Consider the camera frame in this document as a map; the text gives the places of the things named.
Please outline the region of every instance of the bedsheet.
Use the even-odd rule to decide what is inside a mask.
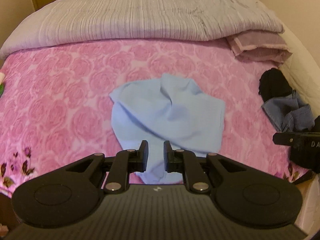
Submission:
[[[163,73],[193,78],[225,101],[219,154],[293,181],[306,170],[289,163],[286,146],[273,144],[275,130],[260,108],[259,78],[271,67],[236,60],[225,39],[103,40],[15,52],[2,68],[0,189],[11,196],[23,182],[92,153],[115,155],[121,147],[109,93]],[[131,175],[131,182],[141,180]]]

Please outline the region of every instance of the black cloth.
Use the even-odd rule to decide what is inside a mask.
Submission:
[[[315,119],[315,126],[311,132],[320,132],[320,116]],[[318,142],[315,142],[314,146],[311,147],[313,145],[311,141],[307,145],[303,149],[291,147],[289,159],[303,168],[320,173],[320,145],[318,145]]]
[[[264,102],[274,97],[286,97],[292,93],[292,88],[276,68],[265,71],[260,78],[259,95]]]

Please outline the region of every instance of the fabric fold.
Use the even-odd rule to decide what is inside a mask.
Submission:
[[[147,184],[176,183],[177,173],[164,170],[163,142],[198,156],[218,152],[224,127],[225,103],[201,91],[193,79],[163,74],[160,79],[129,82],[110,94],[111,125],[123,149],[149,143]]]

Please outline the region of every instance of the bed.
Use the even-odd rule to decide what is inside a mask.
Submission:
[[[163,73],[192,78],[225,101],[219,154],[288,181],[307,171],[273,144],[275,130],[261,110],[259,78],[274,64],[235,59],[223,38],[248,29],[282,33],[263,4],[111,1],[56,1],[26,18],[1,48],[1,192],[11,196],[23,182],[95,152],[114,156],[121,147],[109,93]],[[135,174],[130,181],[143,182]]]

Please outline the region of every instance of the metal screw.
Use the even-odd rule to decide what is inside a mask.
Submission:
[[[111,191],[116,191],[121,189],[121,184],[117,182],[110,182],[106,185],[106,189],[111,190]]]
[[[209,188],[209,185],[205,182],[196,182],[192,185],[192,187],[196,190],[203,191]]]

